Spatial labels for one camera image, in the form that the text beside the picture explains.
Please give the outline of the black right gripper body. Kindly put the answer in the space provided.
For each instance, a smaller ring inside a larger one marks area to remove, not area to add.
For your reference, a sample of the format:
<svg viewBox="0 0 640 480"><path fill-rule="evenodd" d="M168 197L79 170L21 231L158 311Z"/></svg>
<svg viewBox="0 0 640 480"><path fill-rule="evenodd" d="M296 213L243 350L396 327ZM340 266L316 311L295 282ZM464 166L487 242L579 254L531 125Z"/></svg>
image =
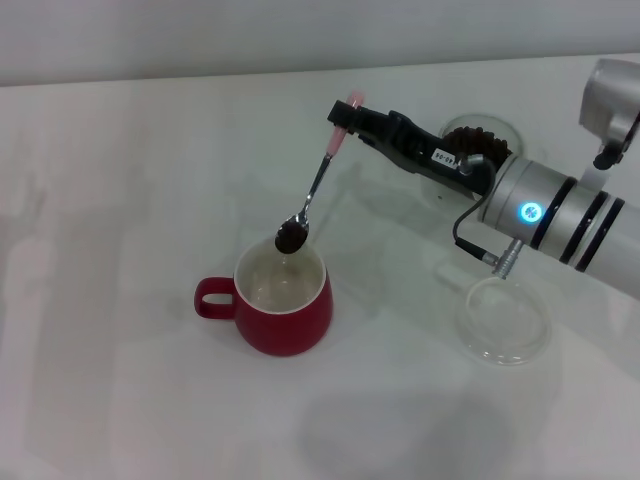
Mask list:
<svg viewBox="0 0 640 480"><path fill-rule="evenodd" d="M388 124L397 124L397 151L378 151L400 169L432 179L461 193L484 195L491 189L489 161L471 165L472 154L454 146L413 123L408 117L389 112Z"/></svg>

